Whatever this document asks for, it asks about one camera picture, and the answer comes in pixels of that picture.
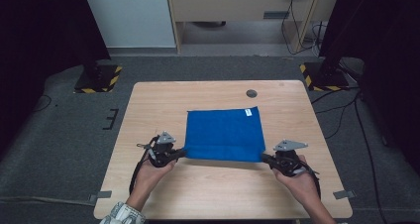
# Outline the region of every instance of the sleeve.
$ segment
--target sleeve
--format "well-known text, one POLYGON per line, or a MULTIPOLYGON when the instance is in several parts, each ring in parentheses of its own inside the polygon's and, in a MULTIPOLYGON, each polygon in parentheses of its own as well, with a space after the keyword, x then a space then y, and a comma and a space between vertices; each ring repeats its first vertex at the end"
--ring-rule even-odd
POLYGON ((133 207, 118 202, 100 224, 144 224, 146 216, 133 207))

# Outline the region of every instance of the hazard tape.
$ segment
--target hazard tape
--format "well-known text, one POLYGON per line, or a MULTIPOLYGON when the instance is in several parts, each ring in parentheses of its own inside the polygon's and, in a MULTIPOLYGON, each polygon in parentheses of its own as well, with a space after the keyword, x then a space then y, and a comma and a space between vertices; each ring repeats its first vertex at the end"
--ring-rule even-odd
POLYGON ((300 65, 300 71, 303 74, 303 77, 306 82, 306 86, 310 91, 337 91, 341 89, 348 89, 347 86, 341 87, 341 86, 314 86, 312 83, 311 76, 308 73, 308 70, 306 69, 305 64, 300 65))
POLYGON ((112 79, 109 82, 109 85, 107 87, 103 88, 80 88, 80 89, 74 89, 75 93, 96 93, 96 92, 111 92, 112 89, 115 86, 115 83, 117 83, 118 77, 120 76, 121 69, 123 69, 121 66, 117 66, 115 68, 114 74, 112 79))

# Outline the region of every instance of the blue cloth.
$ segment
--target blue cloth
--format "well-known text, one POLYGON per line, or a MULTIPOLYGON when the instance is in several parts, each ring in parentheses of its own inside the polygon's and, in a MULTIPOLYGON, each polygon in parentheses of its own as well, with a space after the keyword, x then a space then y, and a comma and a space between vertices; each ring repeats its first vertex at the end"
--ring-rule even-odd
POLYGON ((258 107, 188 111, 184 150, 191 159, 261 162, 265 144, 258 107))

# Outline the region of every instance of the black curtain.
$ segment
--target black curtain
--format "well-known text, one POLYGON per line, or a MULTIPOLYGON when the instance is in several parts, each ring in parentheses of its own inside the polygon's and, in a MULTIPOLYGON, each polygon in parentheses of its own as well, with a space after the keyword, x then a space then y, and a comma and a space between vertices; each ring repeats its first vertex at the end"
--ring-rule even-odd
POLYGON ((0 155, 52 74, 109 54, 87 0, 0 0, 0 155))
POLYGON ((420 0, 337 0, 320 56, 365 62, 360 86, 384 141, 420 174, 419 32, 420 0))

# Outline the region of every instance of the metal bracket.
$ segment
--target metal bracket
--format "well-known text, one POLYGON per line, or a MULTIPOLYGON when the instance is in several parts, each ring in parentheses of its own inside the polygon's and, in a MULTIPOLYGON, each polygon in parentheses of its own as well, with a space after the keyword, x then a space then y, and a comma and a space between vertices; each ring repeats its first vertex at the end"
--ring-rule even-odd
POLYGON ((174 142, 176 142, 176 139, 174 139, 167 131, 163 131, 157 139, 157 144, 168 144, 174 142))
POLYGON ((90 203, 96 203, 98 198, 110 198, 111 195, 112 191, 99 191, 96 195, 90 194, 88 200, 90 203))
POLYGON ((336 197, 336 199, 342 199, 342 198, 352 198, 352 197, 356 197, 356 193, 353 190, 349 190, 349 191, 338 191, 338 192, 333 192, 334 196, 336 197))
POLYGON ((306 143, 283 140, 279 144, 275 145, 273 149, 275 151, 287 152, 287 151, 292 151, 292 150, 306 148, 306 147, 308 147, 308 144, 306 143))

